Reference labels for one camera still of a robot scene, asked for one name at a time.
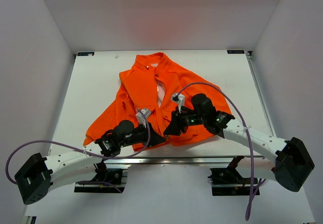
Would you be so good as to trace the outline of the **orange jacket with pink lining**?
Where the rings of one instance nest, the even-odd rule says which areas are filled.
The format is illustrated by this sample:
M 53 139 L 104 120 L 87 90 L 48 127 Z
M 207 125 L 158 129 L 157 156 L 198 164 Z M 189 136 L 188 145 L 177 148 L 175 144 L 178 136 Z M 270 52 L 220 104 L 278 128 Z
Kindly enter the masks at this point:
M 226 99 L 209 87 L 209 82 L 175 63 L 163 52 L 137 55 L 132 68 L 120 72 L 119 78 L 121 86 L 115 100 L 88 128 L 84 145 L 100 138 L 122 120 L 130 120 L 137 126 L 138 108 L 151 111 L 148 121 L 158 134 L 162 134 L 176 107 L 171 100 L 172 95 L 178 92 L 185 96 L 185 106 L 188 108 L 193 107 L 191 98 L 203 93 L 217 110 L 231 113 Z

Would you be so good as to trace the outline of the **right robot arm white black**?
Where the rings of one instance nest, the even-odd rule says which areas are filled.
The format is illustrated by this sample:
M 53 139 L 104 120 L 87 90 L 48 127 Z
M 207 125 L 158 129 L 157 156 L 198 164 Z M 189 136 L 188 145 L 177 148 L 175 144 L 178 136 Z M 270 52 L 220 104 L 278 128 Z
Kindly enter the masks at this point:
M 228 166 L 228 178 L 234 183 L 250 176 L 249 167 L 256 178 L 274 180 L 285 189 L 298 192 L 315 167 L 302 140 L 296 137 L 285 140 L 245 127 L 233 115 L 216 110 L 203 93 L 192 97 L 193 108 L 183 105 L 185 97 L 182 94 L 174 93 L 172 101 L 177 107 L 172 111 L 164 135 L 180 136 L 191 127 L 201 125 L 212 135 L 240 143 L 262 155 L 258 160 L 235 157 Z

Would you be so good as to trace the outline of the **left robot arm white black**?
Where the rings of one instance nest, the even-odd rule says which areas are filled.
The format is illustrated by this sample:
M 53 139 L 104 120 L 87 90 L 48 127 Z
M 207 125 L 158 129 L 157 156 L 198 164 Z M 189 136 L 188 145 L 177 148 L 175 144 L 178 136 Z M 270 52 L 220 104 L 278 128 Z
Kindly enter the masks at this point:
M 123 120 L 81 149 L 51 156 L 32 155 L 15 174 L 15 180 L 23 203 L 33 204 L 64 185 L 83 181 L 102 183 L 107 173 L 103 162 L 115 158 L 123 147 L 137 143 L 153 147 L 165 141 L 151 124 L 135 127 L 131 121 Z

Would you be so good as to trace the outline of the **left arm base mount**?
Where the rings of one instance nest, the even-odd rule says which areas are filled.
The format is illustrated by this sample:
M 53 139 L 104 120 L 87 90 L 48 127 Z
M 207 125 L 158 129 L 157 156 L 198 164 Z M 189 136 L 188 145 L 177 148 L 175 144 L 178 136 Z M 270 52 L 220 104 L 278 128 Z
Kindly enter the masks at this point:
M 89 181 L 77 182 L 75 193 L 123 193 L 128 176 L 127 168 L 107 166 L 103 161 L 93 166 L 95 176 Z

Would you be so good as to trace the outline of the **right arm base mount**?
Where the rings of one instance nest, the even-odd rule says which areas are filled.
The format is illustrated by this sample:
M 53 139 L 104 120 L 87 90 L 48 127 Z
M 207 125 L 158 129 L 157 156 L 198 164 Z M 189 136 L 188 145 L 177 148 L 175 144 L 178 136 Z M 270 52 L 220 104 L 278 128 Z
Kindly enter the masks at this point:
M 237 171 L 238 163 L 244 158 L 236 156 L 227 167 L 210 169 L 212 196 L 249 196 L 251 178 L 244 178 Z

